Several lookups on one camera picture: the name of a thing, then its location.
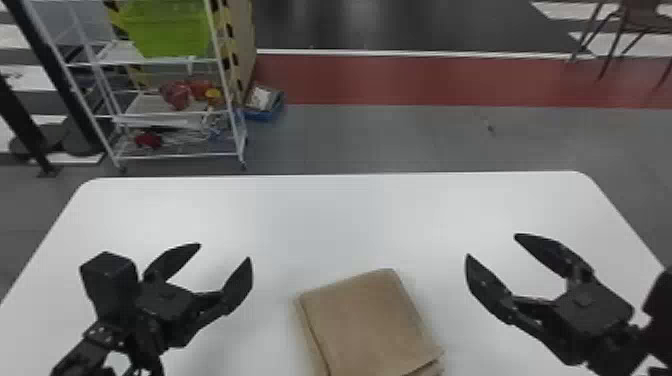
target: white metal shelf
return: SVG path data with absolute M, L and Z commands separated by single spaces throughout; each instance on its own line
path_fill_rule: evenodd
M 66 64 L 70 68 L 90 67 L 92 65 L 185 65 L 196 63 L 216 63 L 217 59 L 197 56 L 175 56 L 146 58 L 133 45 L 132 41 L 113 40 L 109 42 L 93 42 L 93 45 L 104 45 L 94 61 Z
M 224 25 L 226 20 L 224 19 L 224 12 L 218 12 L 218 18 L 215 17 L 211 8 L 213 1 L 220 8 L 224 8 L 223 0 L 202 0 L 210 28 L 211 48 L 208 51 L 209 56 L 153 58 L 144 57 L 135 48 L 132 41 L 120 40 L 109 22 L 106 22 L 107 25 L 104 28 L 107 30 L 105 36 L 91 39 L 87 35 L 83 25 L 91 24 L 91 20 L 88 19 L 87 12 L 75 11 L 75 4 L 100 3 L 102 6 L 102 0 L 29 0 L 26 2 L 26 9 L 35 20 L 36 26 L 44 36 L 45 41 L 56 54 L 68 82 L 74 88 L 77 99 L 84 108 L 87 117 L 91 120 L 101 143 L 116 167 L 123 169 L 123 161 L 130 159 L 225 155 L 236 156 L 241 165 L 245 166 L 244 151 L 247 140 L 247 126 L 241 109 L 242 99 L 239 98 L 240 95 L 237 91 L 235 94 L 231 91 L 233 80 L 231 73 L 233 70 L 227 70 L 224 66 L 225 59 L 233 59 L 234 52 L 227 51 L 224 54 L 222 51 L 222 47 L 226 46 L 226 41 L 223 40 L 225 31 L 218 29 L 216 25 Z M 33 5 L 33 3 L 38 2 L 63 3 L 64 9 L 70 15 L 70 20 L 64 19 L 63 22 L 72 26 L 56 35 L 51 35 Z M 77 43 L 73 45 L 84 47 L 86 62 L 66 63 L 55 42 L 56 39 L 64 37 L 64 34 L 68 34 L 67 36 L 70 39 L 73 36 L 78 39 Z M 136 65 L 145 68 L 140 73 L 129 73 L 128 77 L 132 81 L 132 86 L 127 87 L 126 84 L 122 83 L 120 88 L 113 88 L 117 83 L 115 81 L 116 75 L 114 70 L 108 67 L 126 67 L 126 71 L 130 72 L 130 66 Z M 164 72 L 170 70 L 165 68 L 169 66 L 186 67 L 184 75 L 179 77 L 182 74 L 179 71 Z M 79 89 L 77 80 L 73 76 L 73 70 L 69 69 L 77 67 L 91 67 L 95 87 L 100 91 L 104 103 L 100 111 L 89 106 L 86 93 Z M 215 108 L 208 106 L 206 102 L 195 101 L 192 97 L 187 108 L 176 111 L 156 91 L 157 86 L 186 79 L 192 76 L 195 71 L 205 68 L 207 68 L 206 77 L 212 82 L 212 86 L 222 91 L 222 104 L 218 104 Z M 136 75 L 147 79 L 147 83 L 140 82 L 143 81 L 143 78 L 137 78 Z M 103 127 L 99 121 L 109 121 L 110 119 L 116 129 L 113 136 L 108 138 L 106 133 L 102 131 Z M 172 141 L 157 150 L 137 146 L 134 135 L 142 132 L 137 128 L 152 128 L 155 126 L 160 126 L 162 129 L 166 127 L 177 129 L 174 132 L 165 133 L 166 139 Z M 193 137 L 173 137 L 181 134 L 180 132 L 186 132 L 184 134 L 196 132 L 193 134 L 196 134 L 195 140 L 198 142 L 192 142 L 194 141 Z

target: black stand base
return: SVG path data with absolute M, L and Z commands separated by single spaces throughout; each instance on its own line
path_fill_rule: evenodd
M 56 176 L 58 176 L 58 174 L 61 172 L 62 169 L 63 169 L 63 166 L 54 166 L 54 168 L 52 168 L 49 171 L 44 171 L 44 170 L 40 171 L 40 173 L 37 174 L 37 177 L 38 178 L 55 178 Z
M 63 140 L 65 139 L 68 130 L 61 125 L 47 125 L 40 127 L 44 140 L 40 143 L 39 148 L 42 154 L 47 155 L 54 151 L 63 150 Z M 28 148 L 18 139 L 14 137 L 9 141 L 9 151 L 19 160 L 27 162 L 33 155 L 28 151 Z
M 72 118 L 68 118 L 63 127 L 68 130 L 68 135 L 63 140 L 63 150 L 73 157 L 91 157 L 103 152 L 100 142 L 88 140 Z

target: white floor line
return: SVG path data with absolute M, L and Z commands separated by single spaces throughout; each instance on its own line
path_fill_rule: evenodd
M 597 3 L 559 3 L 552 1 L 535 1 L 532 2 L 546 17 L 552 20 L 587 20 L 595 10 Z M 613 12 L 618 7 L 617 4 L 604 4 L 598 19 L 604 19 L 607 14 Z M 672 5 L 661 4 L 658 11 L 663 14 L 672 16 Z
M 574 39 L 581 37 L 580 32 L 570 33 Z M 615 33 L 599 33 L 595 40 L 588 46 L 595 55 L 604 56 L 609 52 L 614 42 Z M 625 33 L 621 37 L 616 54 L 619 54 L 635 37 L 636 33 Z M 672 35 L 647 34 L 637 42 L 635 47 L 628 52 L 628 56 L 636 57 L 669 57 L 672 56 Z
M 0 65 L 0 73 L 14 91 L 55 91 L 56 88 L 40 65 Z
M 45 125 L 49 123 L 61 124 L 65 120 L 65 115 L 33 115 L 31 116 L 37 125 Z M 9 141 L 14 138 L 14 133 L 5 123 L 5 120 L 0 117 L 0 153 L 7 153 L 9 151 Z
M 68 153 L 51 153 L 47 155 L 49 162 L 56 165 L 78 165 L 78 164 L 96 164 L 105 157 L 105 154 L 100 153 L 90 157 L 73 157 Z M 33 159 L 28 163 L 37 164 Z
M 30 44 L 15 25 L 0 25 L 0 49 L 30 49 Z
M 260 48 L 260 55 L 306 56 L 389 56 L 389 57 L 473 57 L 486 59 L 555 59 L 564 60 L 569 53 L 547 52 L 487 52 L 487 51 L 404 51 L 404 50 L 333 50 L 333 49 L 274 49 Z M 591 59 L 589 55 L 579 56 Z

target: black pole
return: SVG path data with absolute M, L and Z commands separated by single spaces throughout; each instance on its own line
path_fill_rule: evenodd
M 54 55 L 54 51 L 42 39 L 39 31 L 35 27 L 33 20 L 30 18 L 23 5 L 24 0 L 2 0 L 5 7 L 14 17 L 16 25 L 21 29 L 21 32 L 26 37 L 26 40 L 33 49 L 35 55 L 42 63 L 42 66 L 47 71 L 47 75 L 58 93 L 60 94 L 65 106 L 68 108 L 70 115 L 77 123 L 79 130 L 84 138 L 94 145 L 99 145 L 100 140 L 93 129 L 90 119 L 84 112 L 82 105 L 77 101 L 72 90 L 77 88 L 70 87 L 70 83 L 65 78 L 65 72 L 61 69 L 58 59 Z
M 56 176 L 60 169 L 54 167 L 43 153 L 43 145 L 47 142 L 46 138 L 1 74 L 0 103 L 2 103 L 0 105 L 0 116 L 5 119 L 16 137 L 40 165 L 42 168 L 40 176 Z

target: shelf rack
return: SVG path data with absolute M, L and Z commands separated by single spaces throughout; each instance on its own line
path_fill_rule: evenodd
M 245 169 L 247 126 L 242 112 L 242 90 L 237 90 L 233 85 L 237 82 L 241 86 L 241 80 L 235 76 L 234 69 L 225 67 L 225 64 L 237 61 L 238 57 L 226 39 L 224 25 L 228 25 L 230 20 L 224 19 L 224 12 L 221 11 L 217 12 L 219 19 L 216 19 L 211 8 L 211 4 L 216 3 L 219 9 L 225 9 L 225 2 L 203 0 L 210 28 L 210 47 L 205 56 L 145 58 L 131 40 L 118 36 L 107 17 L 92 22 L 87 12 L 81 12 L 81 9 L 77 12 L 78 4 L 98 3 L 103 9 L 104 1 L 109 0 L 27 0 L 25 6 L 44 41 L 57 56 L 71 90 L 84 108 L 114 166 L 124 172 L 129 160 L 234 156 L 241 168 Z M 62 20 L 63 25 L 67 26 L 56 31 L 52 27 L 50 30 L 36 9 L 39 3 L 58 4 L 60 10 L 69 17 Z M 90 35 L 88 30 L 92 24 L 104 30 L 103 38 L 101 33 Z M 66 63 L 60 47 L 73 44 L 83 47 L 86 56 L 84 62 Z M 131 70 L 137 71 L 138 66 L 142 72 L 131 74 Z M 91 70 L 95 88 L 103 97 L 104 105 L 100 109 L 91 108 L 87 103 L 86 93 L 78 87 L 73 68 Z M 132 86 L 115 87 L 114 80 L 110 78 L 114 76 L 110 72 L 115 71 L 124 72 L 131 79 Z M 158 87 L 161 84 L 192 75 L 213 82 L 223 94 L 222 103 L 210 106 L 190 98 L 191 103 L 187 108 L 175 111 L 159 95 Z M 129 101 L 119 100 L 120 95 L 126 98 L 135 95 L 135 98 L 130 101 L 130 105 L 125 106 L 124 103 Z M 114 130 L 111 133 L 104 132 L 100 123 L 103 119 L 112 120 Z M 158 149 L 136 145 L 134 138 L 141 132 L 140 129 L 150 127 L 161 127 L 164 131 L 168 128 L 175 130 L 162 133 L 164 145 Z

